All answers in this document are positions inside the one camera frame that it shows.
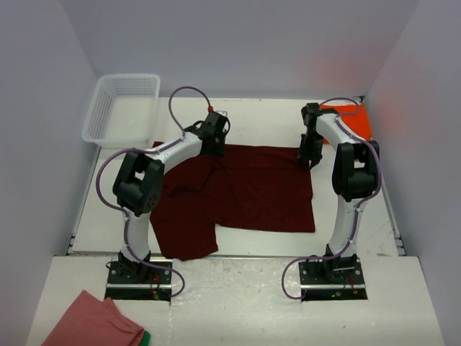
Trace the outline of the dark red t-shirt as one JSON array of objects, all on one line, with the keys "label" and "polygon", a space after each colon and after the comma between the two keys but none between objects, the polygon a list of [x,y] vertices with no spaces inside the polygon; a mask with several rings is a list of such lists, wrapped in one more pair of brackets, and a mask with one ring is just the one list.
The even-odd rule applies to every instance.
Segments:
[{"label": "dark red t-shirt", "polygon": [[151,225],[169,259],[195,260],[218,250],[217,225],[313,233],[310,170],[296,148],[227,145],[222,157],[197,156],[164,177]]}]

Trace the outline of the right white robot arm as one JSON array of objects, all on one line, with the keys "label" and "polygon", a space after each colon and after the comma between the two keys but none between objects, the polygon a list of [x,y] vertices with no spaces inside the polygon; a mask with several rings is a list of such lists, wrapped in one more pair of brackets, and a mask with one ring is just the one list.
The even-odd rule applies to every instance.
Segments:
[{"label": "right white robot arm", "polygon": [[338,197],[334,230],[326,252],[307,259],[305,278],[314,283],[337,283],[357,271],[357,233],[363,211],[382,185],[379,145],[357,135],[334,108],[307,103],[301,109],[306,132],[301,135],[298,163],[310,169],[322,159],[323,141],[335,149],[332,187]]}]

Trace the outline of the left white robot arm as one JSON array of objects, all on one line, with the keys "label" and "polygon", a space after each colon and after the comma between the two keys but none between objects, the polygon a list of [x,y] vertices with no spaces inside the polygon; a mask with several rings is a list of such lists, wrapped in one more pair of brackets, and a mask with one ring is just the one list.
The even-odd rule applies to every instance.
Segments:
[{"label": "left white robot arm", "polygon": [[125,153],[112,192],[125,214],[118,262],[132,282],[142,283],[150,273],[150,214],[161,199],[166,173],[196,156],[222,156],[230,128],[231,122],[226,116],[210,111],[204,120],[185,128],[184,134],[175,141]]}]

